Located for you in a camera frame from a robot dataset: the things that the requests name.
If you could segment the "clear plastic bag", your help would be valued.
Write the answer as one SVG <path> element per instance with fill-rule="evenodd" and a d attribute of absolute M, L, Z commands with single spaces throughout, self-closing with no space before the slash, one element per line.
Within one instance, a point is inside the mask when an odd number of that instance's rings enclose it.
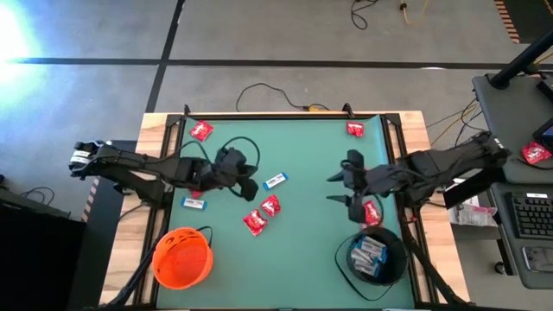
<path fill-rule="evenodd" d="M 478 227 L 497 227 L 494 216 L 496 207 L 480 206 L 479 199 L 473 197 L 460 205 L 448 209 L 448 219 L 452 225 L 470 225 Z"/>

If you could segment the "black rig frame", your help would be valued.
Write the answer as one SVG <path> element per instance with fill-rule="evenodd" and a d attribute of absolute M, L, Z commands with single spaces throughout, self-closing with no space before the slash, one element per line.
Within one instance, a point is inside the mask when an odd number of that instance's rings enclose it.
<path fill-rule="evenodd" d="M 382 111 L 386 117 L 389 132 L 392 135 L 392 154 L 410 153 L 425 150 L 431 147 L 421 111 Z M 158 156 L 164 147 L 164 135 L 168 131 L 169 142 L 177 140 L 178 117 L 180 112 L 174 113 L 145 113 L 136 141 L 116 141 L 117 146 L 130 148 L 138 153 L 149 156 Z M 344 111 L 275 111 L 275 112 L 206 112 L 191 114 L 193 117 L 251 117 L 260 121 L 270 119 L 300 119 L 314 117 L 321 121 L 325 117 L 345 117 Z M 114 233 L 110 260 L 107 266 L 105 280 L 99 303 L 105 304 L 114 299 L 120 289 L 130 279 L 143 253 L 143 247 L 151 245 L 150 228 L 157 234 L 161 228 L 161 211 L 149 212 L 142 209 L 132 212 L 131 208 L 139 203 L 136 195 L 131 194 L 122 199 L 117 207 L 120 213 L 128 213 L 118 222 Z M 468 301 L 470 295 L 461 267 L 461 260 L 457 251 L 454 234 L 449 223 L 448 212 L 441 206 L 443 197 L 440 194 L 432 196 L 431 203 L 425 205 L 422 211 L 414 213 L 407 209 L 405 214 L 415 217 L 416 221 L 409 224 L 413 237 L 426 244 L 425 251 L 429 260 L 440 273 L 445 283 L 463 300 Z"/>

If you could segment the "black tablet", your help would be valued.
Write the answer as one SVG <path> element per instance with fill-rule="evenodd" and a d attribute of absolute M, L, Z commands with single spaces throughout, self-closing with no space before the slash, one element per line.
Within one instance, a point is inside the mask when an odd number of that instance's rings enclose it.
<path fill-rule="evenodd" d="M 536 143 L 553 154 L 553 118 L 541 125 L 532 137 Z"/>

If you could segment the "black orange-striped floor mat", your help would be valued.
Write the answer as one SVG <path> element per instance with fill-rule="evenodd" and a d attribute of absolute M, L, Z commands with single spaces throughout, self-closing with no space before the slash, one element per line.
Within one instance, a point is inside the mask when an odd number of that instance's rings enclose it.
<path fill-rule="evenodd" d="M 553 29 L 553 0 L 493 0 L 510 39 L 530 44 Z"/>

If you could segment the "green table mat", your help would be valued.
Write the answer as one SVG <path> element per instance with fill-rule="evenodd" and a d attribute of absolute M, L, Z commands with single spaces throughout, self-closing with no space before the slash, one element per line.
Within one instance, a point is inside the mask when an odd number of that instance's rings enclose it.
<path fill-rule="evenodd" d="M 160 288 L 159 308 L 411 308 L 410 279 L 404 276 L 377 301 L 365 301 L 347 285 L 334 263 L 338 246 L 359 230 L 346 207 L 329 195 L 346 188 L 327 178 L 340 171 L 349 149 L 359 151 L 368 168 L 388 161 L 381 122 L 364 122 L 362 137 L 350 136 L 343 119 L 215 120 L 202 145 L 185 136 L 184 154 L 215 156 L 228 143 L 257 164 L 254 178 L 263 183 L 285 173 L 288 180 L 270 191 L 260 189 L 253 201 L 228 190 L 203 195 L 205 210 L 183 207 L 185 191 L 175 191 L 171 229 L 210 226 L 214 264 L 209 276 L 185 290 Z M 256 237 L 243 218 L 270 194 L 282 210 Z M 369 297 L 385 287 L 359 282 Z"/>

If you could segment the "black pole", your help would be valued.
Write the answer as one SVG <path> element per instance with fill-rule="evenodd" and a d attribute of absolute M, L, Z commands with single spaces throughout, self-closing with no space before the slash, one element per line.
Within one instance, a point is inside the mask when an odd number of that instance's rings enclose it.
<path fill-rule="evenodd" d="M 550 29 L 542 37 L 534 41 L 521 54 L 512 60 L 507 67 L 499 73 L 488 77 L 488 82 L 496 89 L 505 89 L 508 87 L 512 78 L 532 64 L 539 56 L 545 53 L 553 46 L 553 29 Z"/>

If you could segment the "grey phone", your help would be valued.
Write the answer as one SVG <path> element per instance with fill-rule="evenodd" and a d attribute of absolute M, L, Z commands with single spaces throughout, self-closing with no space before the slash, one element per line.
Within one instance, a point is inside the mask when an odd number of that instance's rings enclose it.
<path fill-rule="evenodd" d="M 522 252 L 528 270 L 538 273 L 553 273 L 553 248 L 525 246 Z"/>

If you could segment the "black cabinet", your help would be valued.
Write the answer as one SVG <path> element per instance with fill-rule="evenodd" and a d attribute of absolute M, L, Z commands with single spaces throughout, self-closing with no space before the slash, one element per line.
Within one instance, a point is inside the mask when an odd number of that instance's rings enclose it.
<path fill-rule="evenodd" d="M 65 311 L 85 228 L 0 188 L 0 311 Z"/>

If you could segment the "orange pumpkin bucket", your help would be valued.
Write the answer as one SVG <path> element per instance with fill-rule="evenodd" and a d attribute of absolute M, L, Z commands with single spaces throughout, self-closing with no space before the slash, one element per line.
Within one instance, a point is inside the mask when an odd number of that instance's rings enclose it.
<path fill-rule="evenodd" d="M 181 227 L 167 232 L 157 242 L 152 270 L 155 279 L 167 289 L 189 289 L 209 276 L 213 268 L 210 226 L 198 229 Z"/>

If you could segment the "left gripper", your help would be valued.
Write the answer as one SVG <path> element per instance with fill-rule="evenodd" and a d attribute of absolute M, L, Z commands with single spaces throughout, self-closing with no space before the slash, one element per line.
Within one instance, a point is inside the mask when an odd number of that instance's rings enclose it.
<path fill-rule="evenodd" d="M 233 195 L 253 201 L 259 189 L 252 179 L 258 166 L 248 165 L 245 155 L 235 148 L 221 148 L 214 162 L 202 169 L 202 191 L 228 189 Z"/>

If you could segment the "grey side desk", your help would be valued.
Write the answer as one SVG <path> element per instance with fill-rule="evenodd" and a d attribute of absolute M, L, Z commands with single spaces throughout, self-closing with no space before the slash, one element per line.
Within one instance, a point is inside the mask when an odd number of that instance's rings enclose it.
<path fill-rule="evenodd" d="M 522 148 L 533 133 L 553 118 L 553 102 L 538 89 L 538 79 L 515 77 L 505 89 L 496 89 L 486 76 L 472 79 L 488 129 L 512 154 L 503 166 L 512 184 L 553 185 L 553 159 L 539 168 L 522 163 Z"/>

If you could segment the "black keyboard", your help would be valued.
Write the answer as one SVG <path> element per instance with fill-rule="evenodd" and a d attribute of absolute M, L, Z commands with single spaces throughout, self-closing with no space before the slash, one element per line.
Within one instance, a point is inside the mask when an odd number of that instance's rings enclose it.
<path fill-rule="evenodd" d="M 507 202 L 518 238 L 553 240 L 553 199 L 545 194 L 509 193 Z"/>

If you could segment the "black halloween bucket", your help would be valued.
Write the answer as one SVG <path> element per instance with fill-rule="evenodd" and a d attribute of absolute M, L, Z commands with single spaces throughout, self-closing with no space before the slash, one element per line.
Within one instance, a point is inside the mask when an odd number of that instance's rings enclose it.
<path fill-rule="evenodd" d="M 351 259 L 350 252 L 353 248 L 361 249 L 361 240 L 364 237 L 370 237 L 387 246 L 387 259 L 384 262 L 369 253 L 373 262 L 380 262 L 378 277 L 368 276 L 353 267 L 355 262 Z M 381 227 L 366 227 L 346 238 L 334 253 L 334 263 L 347 285 L 365 301 L 377 301 L 383 298 L 404 277 L 408 268 L 407 250 L 402 240 L 394 232 Z M 362 283 L 385 287 L 385 290 L 377 297 L 369 297 L 361 291 L 350 276 Z"/>

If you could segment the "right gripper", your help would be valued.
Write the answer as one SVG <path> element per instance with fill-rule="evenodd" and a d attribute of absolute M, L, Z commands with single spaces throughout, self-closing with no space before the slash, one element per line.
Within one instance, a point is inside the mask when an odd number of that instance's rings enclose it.
<path fill-rule="evenodd" d="M 347 206 L 348 218 L 358 224 L 365 224 L 364 203 L 373 200 L 382 214 L 383 222 L 385 210 L 377 190 L 377 182 L 382 175 L 378 171 L 371 172 L 366 169 L 364 157 L 356 149 L 347 151 L 346 159 L 340 162 L 340 166 L 342 170 L 338 174 L 327 178 L 327 181 L 342 181 L 346 188 L 353 191 L 353 194 L 351 196 L 329 195 L 327 199 Z"/>

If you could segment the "black hazard-striped base plate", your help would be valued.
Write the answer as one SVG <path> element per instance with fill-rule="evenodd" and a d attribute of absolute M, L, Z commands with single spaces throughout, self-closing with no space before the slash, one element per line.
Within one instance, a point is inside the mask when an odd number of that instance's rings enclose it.
<path fill-rule="evenodd" d="M 90 178 L 91 199 L 86 201 L 86 228 L 79 259 L 79 275 L 75 277 L 73 297 L 78 309 L 95 307 L 100 296 L 111 257 L 111 250 L 122 211 L 124 196 L 114 182 L 103 177 Z"/>

